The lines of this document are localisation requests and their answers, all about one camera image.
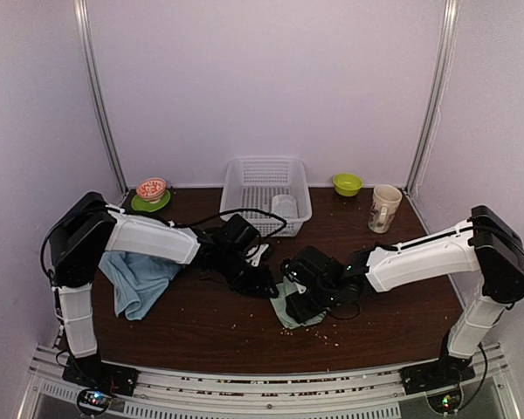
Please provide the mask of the green panda towel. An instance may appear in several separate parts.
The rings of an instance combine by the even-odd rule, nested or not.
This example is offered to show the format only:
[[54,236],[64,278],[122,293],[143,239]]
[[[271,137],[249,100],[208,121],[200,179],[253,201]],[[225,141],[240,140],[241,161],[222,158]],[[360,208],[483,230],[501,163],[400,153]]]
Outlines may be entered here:
[[286,312],[286,297],[297,292],[297,287],[284,278],[280,284],[277,284],[277,289],[279,294],[276,298],[270,299],[270,303],[272,304],[272,308],[278,320],[284,328],[293,330],[302,326],[313,326],[321,323],[326,317],[327,312],[322,312],[304,322],[295,320]]

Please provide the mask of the white plastic basket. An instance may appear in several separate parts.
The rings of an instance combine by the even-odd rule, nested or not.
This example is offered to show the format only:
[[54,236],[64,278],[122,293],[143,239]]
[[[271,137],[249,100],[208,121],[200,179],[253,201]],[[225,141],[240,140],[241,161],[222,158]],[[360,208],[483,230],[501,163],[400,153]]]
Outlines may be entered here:
[[[276,195],[296,198],[299,216],[285,219],[271,212]],[[244,209],[242,217],[262,236],[295,237],[313,212],[302,161],[291,158],[237,158],[228,163],[219,211],[222,218],[230,210]]]

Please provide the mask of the light blue towel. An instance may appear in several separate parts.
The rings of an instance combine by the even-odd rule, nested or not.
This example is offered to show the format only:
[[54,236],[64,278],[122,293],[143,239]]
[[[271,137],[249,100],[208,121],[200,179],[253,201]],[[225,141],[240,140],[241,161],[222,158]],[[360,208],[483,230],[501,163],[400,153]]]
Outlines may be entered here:
[[183,266],[166,258],[127,251],[106,251],[99,269],[114,287],[114,313],[142,320]]

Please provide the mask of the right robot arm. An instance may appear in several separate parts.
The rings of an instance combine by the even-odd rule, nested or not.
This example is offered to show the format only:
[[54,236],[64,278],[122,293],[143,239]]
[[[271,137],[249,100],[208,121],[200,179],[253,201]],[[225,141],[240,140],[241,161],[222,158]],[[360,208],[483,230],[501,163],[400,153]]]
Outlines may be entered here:
[[342,264],[307,246],[282,268],[293,285],[286,313],[302,323],[333,307],[355,303],[365,287],[388,292],[459,272],[482,277],[472,301],[446,334],[430,376],[445,386],[468,367],[476,347],[503,311],[524,298],[524,249],[519,235],[492,209],[472,208],[465,221],[409,242],[355,251]]

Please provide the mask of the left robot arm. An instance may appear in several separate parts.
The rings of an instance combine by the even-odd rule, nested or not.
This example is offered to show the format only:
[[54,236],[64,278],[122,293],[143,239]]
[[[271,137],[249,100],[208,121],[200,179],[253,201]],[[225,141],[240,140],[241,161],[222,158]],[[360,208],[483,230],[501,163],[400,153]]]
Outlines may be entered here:
[[126,211],[89,192],[56,222],[42,245],[51,255],[46,271],[65,328],[74,373],[90,388],[102,386],[108,370],[93,327],[92,283],[103,254],[125,251],[214,271],[234,292],[275,298],[277,286],[259,232],[240,209],[218,227],[172,223],[144,211]]

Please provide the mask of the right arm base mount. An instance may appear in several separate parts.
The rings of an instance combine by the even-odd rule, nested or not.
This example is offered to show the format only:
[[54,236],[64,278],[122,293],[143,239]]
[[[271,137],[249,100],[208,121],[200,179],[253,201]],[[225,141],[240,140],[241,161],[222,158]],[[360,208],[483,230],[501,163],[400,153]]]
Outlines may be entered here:
[[464,405],[461,384],[476,376],[470,366],[443,367],[440,361],[431,361],[400,370],[406,395],[425,393],[428,406],[437,414],[456,414]]

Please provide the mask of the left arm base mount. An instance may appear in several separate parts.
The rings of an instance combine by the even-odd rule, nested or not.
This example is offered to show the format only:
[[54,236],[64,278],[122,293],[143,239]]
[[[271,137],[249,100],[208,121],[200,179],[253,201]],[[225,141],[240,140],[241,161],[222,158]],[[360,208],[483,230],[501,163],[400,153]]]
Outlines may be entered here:
[[138,379],[138,370],[115,365],[106,366],[106,377],[93,381],[85,378],[74,367],[65,367],[64,381],[82,387],[76,396],[76,407],[85,416],[100,416],[113,405],[118,395],[132,396]]

